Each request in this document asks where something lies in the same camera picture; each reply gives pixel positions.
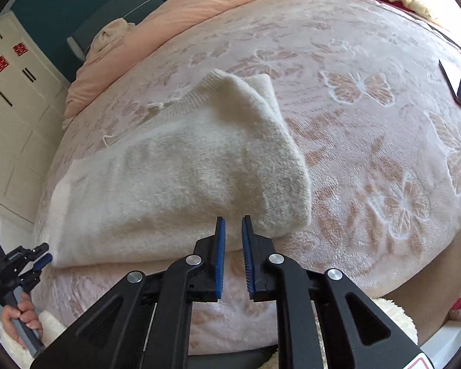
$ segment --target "pink blanket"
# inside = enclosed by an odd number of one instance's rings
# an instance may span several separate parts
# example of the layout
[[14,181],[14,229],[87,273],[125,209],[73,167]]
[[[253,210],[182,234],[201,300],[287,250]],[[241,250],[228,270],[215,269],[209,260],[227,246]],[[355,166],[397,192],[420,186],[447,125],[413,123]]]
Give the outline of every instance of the pink blanket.
[[251,1],[254,0],[168,0],[122,39],[89,56],[68,91],[65,125],[162,44],[198,23]]

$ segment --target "teal wall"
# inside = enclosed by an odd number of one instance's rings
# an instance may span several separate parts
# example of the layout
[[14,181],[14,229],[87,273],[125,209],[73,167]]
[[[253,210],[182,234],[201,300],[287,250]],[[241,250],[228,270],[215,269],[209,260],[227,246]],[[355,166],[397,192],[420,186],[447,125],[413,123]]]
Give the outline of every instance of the teal wall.
[[66,43],[109,0],[16,0],[12,11],[38,47],[69,80],[81,66]]

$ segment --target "cabinet door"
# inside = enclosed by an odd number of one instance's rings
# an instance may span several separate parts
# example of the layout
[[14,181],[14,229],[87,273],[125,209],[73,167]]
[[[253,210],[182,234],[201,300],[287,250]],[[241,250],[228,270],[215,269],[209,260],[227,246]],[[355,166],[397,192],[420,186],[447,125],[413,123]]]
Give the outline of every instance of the cabinet door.
[[62,90],[63,81],[42,62],[12,14],[0,20],[0,48],[17,67],[20,76],[46,100],[53,99]]
[[31,125],[17,115],[5,95],[0,94],[0,151],[20,158],[31,132]]
[[36,240],[32,229],[32,223],[0,205],[0,245],[6,254],[20,245],[24,248],[34,248]]
[[12,54],[0,46],[0,96],[24,120],[38,122],[48,108],[48,103],[11,60]]

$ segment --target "phone screen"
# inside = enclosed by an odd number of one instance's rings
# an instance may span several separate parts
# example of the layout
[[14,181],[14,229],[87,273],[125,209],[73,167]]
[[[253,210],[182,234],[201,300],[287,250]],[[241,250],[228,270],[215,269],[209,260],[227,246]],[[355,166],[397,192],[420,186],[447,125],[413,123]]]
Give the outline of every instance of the phone screen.
[[456,65],[440,60],[439,65],[444,73],[444,76],[451,87],[452,93],[457,102],[461,105],[461,69]]

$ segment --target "white cabinet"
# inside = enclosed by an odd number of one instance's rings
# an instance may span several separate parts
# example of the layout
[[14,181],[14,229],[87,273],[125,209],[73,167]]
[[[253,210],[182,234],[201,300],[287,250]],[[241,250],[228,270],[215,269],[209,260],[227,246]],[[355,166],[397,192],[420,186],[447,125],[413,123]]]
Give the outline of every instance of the white cabinet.
[[0,17],[0,205],[29,222],[63,136],[69,85],[12,12]]
[[0,205],[0,245],[6,254],[19,245],[24,248],[34,248],[36,240],[32,228],[32,223]]

